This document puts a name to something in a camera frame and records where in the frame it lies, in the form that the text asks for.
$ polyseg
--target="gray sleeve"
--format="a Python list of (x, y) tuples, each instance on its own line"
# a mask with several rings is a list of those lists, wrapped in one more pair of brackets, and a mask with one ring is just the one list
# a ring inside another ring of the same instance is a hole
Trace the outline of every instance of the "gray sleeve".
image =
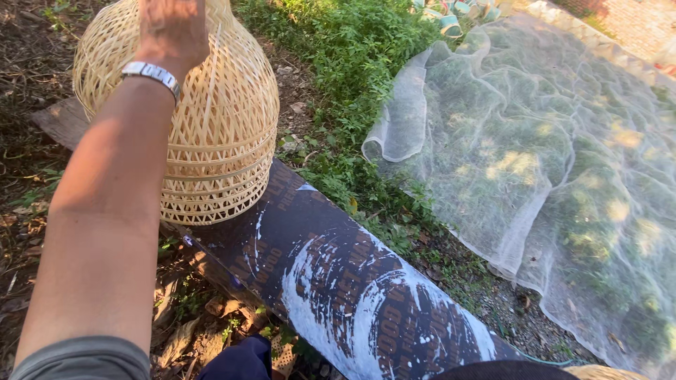
[(110, 336), (67, 339), (25, 358), (9, 380), (149, 380), (150, 359), (135, 344)]

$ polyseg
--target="dark blue pants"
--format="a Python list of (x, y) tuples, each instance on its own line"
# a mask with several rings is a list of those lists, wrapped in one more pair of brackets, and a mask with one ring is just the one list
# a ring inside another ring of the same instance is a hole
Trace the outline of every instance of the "dark blue pants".
[(270, 380), (272, 347), (270, 341), (254, 334), (221, 351), (202, 368), (197, 380)]

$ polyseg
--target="hand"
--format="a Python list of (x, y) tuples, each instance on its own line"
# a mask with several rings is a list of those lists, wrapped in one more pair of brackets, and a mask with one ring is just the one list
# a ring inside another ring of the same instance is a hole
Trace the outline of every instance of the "hand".
[(209, 56), (205, 0), (139, 0), (141, 41), (134, 60), (157, 65), (183, 82)]

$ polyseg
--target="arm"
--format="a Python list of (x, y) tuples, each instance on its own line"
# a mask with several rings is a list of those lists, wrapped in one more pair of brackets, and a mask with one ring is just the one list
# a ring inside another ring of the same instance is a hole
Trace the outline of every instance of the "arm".
[[(208, 55), (204, 0), (141, 0), (135, 60), (183, 82)], [(112, 335), (149, 351), (160, 189), (174, 98), (127, 78), (92, 121), (49, 209), (16, 363), (51, 343)]]

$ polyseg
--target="brick wall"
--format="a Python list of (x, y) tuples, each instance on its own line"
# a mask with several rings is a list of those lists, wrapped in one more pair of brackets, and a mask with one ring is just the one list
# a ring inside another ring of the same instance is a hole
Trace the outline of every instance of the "brick wall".
[(557, 0), (573, 15), (594, 17), (628, 52), (644, 60), (676, 36), (674, 0)]

